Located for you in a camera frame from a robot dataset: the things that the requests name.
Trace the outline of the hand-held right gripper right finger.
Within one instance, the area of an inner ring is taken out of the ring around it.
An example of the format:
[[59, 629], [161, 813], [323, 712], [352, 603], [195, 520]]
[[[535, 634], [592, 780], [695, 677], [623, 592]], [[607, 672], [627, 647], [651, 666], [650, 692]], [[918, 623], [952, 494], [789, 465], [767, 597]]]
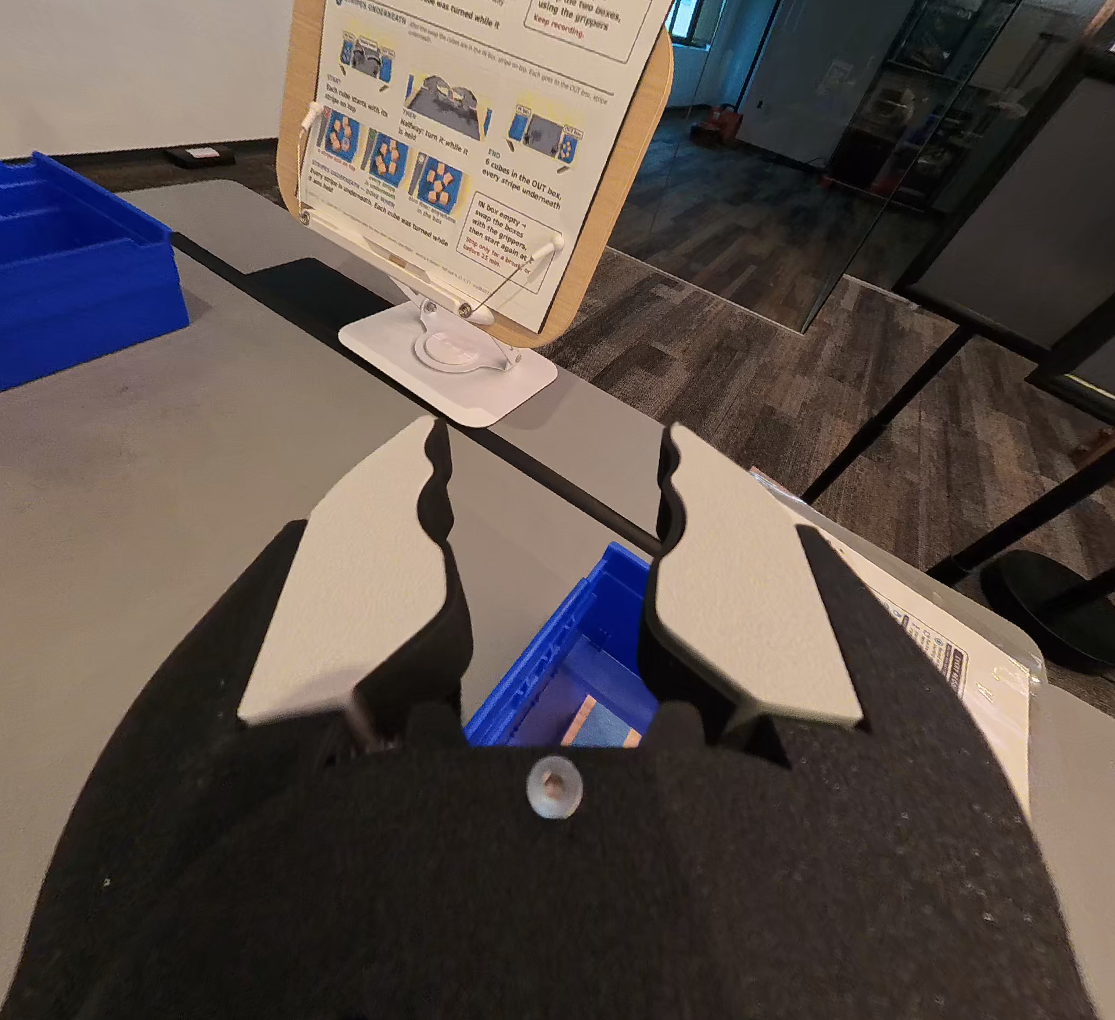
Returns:
[[662, 433], [658, 479], [636, 657], [658, 702], [691, 707], [706, 742], [737, 748], [773, 719], [861, 726], [803, 537], [828, 544], [681, 422]]

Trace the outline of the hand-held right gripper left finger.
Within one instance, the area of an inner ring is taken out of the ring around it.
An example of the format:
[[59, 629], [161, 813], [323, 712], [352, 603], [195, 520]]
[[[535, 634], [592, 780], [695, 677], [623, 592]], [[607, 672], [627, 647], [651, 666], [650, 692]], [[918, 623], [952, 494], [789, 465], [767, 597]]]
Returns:
[[244, 726], [340, 713], [370, 747], [425, 726], [464, 742], [474, 637], [452, 476], [448, 427], [421, 415], [318, 502], [241, 696]]

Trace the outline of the wooden cube with blue stripe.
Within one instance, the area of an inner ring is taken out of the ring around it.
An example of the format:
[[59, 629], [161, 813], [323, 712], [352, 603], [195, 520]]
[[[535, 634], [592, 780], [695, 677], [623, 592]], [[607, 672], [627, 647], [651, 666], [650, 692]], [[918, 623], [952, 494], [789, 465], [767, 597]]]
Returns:
[[650, 718], [639, 706], [620, 705], [593, 693], [582, 696], [560, 739], [562, 748], [636, 748]]

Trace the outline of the blue plastic bin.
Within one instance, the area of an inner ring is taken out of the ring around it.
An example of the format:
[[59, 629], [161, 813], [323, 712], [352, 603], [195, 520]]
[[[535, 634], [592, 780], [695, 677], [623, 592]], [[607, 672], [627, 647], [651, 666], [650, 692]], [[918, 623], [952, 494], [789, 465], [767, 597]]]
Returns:
[[650, 565], [612, 543], [510, 666], [465, 727], [474, 747], [547, 748], [582, 696], [639, 706], [659, 702], [639, 673], [638, 641]]
[[1, 389], [186, 328], [168, 227], [35, 152], [1, 164]]

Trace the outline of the laminated paper sheet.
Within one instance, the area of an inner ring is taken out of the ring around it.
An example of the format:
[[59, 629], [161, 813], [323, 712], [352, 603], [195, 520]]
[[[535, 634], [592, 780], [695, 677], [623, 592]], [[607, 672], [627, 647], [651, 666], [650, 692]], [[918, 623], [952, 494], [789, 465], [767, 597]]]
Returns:
[[1011, 655], [992, 643], [989, 637], [964, 625], [932, 598], [917, 593], [879, 563], [852, 548], [844, 540], [838, 540], [828, 526], [808, 518], [804, 501], [779, 483], [754, 467], [750, 474], [780, 501], [796, 523], [808, 524], [820, 532], [906, 637], [925, 653], [961, 700], [973, 706], [993, 706], [1002, 696], [1008, 703], [1012, 703], [1019, 698], [1032, 698], [1039, 693], [1047, 676], [1045, 666], [1035, 655], [1022, 659]]

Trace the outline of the white tablet stand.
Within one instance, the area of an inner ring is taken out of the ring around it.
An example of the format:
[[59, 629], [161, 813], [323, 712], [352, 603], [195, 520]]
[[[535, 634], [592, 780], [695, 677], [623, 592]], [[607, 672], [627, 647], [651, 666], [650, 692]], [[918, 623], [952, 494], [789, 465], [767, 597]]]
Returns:
[[304, 207], [302, 224], [382, 271], [405, 301], [342, 326], [345, 349], [466, 428], [489, 428], [556, 380], [556, 366], [495, 336], [482, 297], [416, 263], [353, 221]]

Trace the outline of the black framed floor sign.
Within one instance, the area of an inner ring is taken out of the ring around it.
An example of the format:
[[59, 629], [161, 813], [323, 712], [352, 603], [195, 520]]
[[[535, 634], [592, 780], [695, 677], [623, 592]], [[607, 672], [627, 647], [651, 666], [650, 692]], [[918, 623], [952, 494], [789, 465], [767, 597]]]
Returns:
[[1051, 373], [1113, 343], [1113, 48], [1072, 58], [896, 289], [956, 330], [809, 484], [808, 504], [975, 337], [1051, 358]]
[[[1066, 341], [1035, 372], [1038, 383], [1078, 401], [1113, 426], [1113, 334]], [[975, 570], [985, 600], [1032, 639], [1057, 666], [1082, 673], [1111, 670], [1114, 663], [1113, 567], [1092, 577], [1017, 544], [1113, 482], [1113, 448], [1096, 455], [1070, 477], [1014, 513], [970, 545], [927, 571], [954, 585]]]

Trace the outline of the black mat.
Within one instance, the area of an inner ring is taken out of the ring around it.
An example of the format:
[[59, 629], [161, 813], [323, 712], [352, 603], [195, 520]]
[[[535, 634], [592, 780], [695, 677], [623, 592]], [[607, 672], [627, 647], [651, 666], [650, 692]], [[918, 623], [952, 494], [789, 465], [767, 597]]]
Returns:
[[316, 258], [243, 273], [180, 232], [172, 232], [171, 242], [191, 260], [336, 351], [342, 349], [339, 336], [346, 326], [392, 308], [371, 289]]

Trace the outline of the metal storage shelf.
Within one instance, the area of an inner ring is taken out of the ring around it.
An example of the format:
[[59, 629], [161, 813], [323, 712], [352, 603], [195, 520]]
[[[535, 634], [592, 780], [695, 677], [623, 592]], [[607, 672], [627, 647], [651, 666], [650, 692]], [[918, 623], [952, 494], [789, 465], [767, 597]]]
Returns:
[[824, 184], [924, 213], [970, 150], [978, 67], [1022, 0], [914, 0], [824, 169]]

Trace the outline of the printed instruction sheet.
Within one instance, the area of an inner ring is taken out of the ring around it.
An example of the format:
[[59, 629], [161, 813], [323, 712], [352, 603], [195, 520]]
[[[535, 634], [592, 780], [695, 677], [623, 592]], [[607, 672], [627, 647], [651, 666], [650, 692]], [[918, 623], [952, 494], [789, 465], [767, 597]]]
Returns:
[[673, 2], [327, 0], [303, 207], [539, 333]]

